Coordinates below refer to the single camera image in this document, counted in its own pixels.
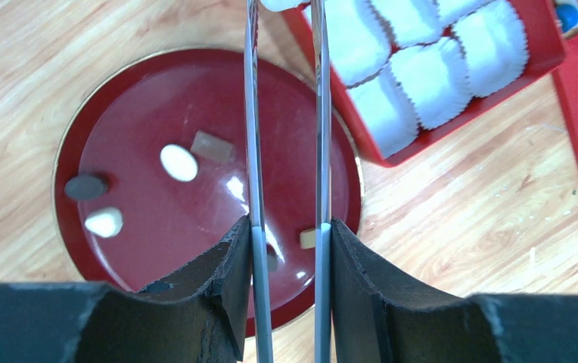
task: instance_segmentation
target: paper cupcake liner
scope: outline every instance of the paper cupcake liner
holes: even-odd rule
[[[446,28],[492,0],[435,0],[440,25]]]
[[[523,74],[530,54],[525,26],[506,0],[495,0],[452,26],[477,97],[487,97]]]
[[[365,0],[328,1],[325,11],[329,57],[343,83],[351,87],[378,73],[391,45]],[[303,14],[311,24],[311,5]]]
[[[429,44],[443,34],[433,0],[370,0],[371,6],[390,25],[400,48]]]
[[[374,15],[374,17],[378,20],[378,24],[380,24],[383,32],[385,32],[385,34],[387,34],[387,38],[389,39],[390,43],[396,44],[396,37],[393,34],[393,28],[392,28],[391,24],[389,23],[389,21],[387,21],[387,19],[385,19],[382,15],[380,15],[378,13],[378,10],[376,10],[374,5],[371,3],[371,0],[365,0],[365,3],[367,4],[367,7],[371,11],[371,13]]]
[[[472,98],[460,45],[452,38],[400,50],[389,65],[424,129],[435,129],[458,116]]]
[[[388,69],[348,92],[383,158],[414,142],[418,136],[414,106]]]

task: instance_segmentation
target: red container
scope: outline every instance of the red container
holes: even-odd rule
[[[345,85],[340,81],[336,70],[331,68],[331,97],[334,107],[340,112],[349,127],[361,155],[382,166],[396,166],[434,142],[449,135],[454,130],[478,117],[490,108],[503,102],[524,87],[550,73],[565,59],[564,40],[556,23],[555,9],[550,0],[510,0],[519,17],[525,23],[530,61],[523,75],[504,89],[487,98],[475,98],[468,108],[452,121],[434,130],[421,130],[416,141],[398,153],[384,159],[378,146],[369,134],[361,116],[358,114]],[[314,50],[311,26],[300,8],[283,11],[289,29],[302,48],[307,60],[314,64]]]

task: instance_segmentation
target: wood grain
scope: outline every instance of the wood grain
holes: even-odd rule
[[[241,48],[245,17],[235,0],[0,0],[0,281],[82,279],[51,173],[86,95],[155,51]],[[312,77],[282,19],[260,17],[260,55]],[[578,293],[578,171],[551,77],[397,168],[363,170],[359,235],[415,277],[460,296]],[[312,361],[312,322],[274,332],[276,361]]]

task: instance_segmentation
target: gray rod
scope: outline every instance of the gray rod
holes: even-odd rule
[[[247,117],[247,172],[253,244],[253,305],[259,363],[273,363],[271,300],[265,236],[263,174],[260,165],[258,123],[258,4],[247,0],[247,28],[244,37],[244,102]]]
[[[315,240],[315,363],[331,361],[331,89],[325,0],[312,0],[318,117]]]

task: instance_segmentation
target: white stone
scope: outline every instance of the white stone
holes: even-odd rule
[[[122,212],[112,206],[96,210],[84,221],[86,229],[102,238],[116,236],[123,224]]]
[[[169,144],[160,152],[160,161],[166,172],[180,182],[190,182],[197,175],[197,161],[185,148]]]

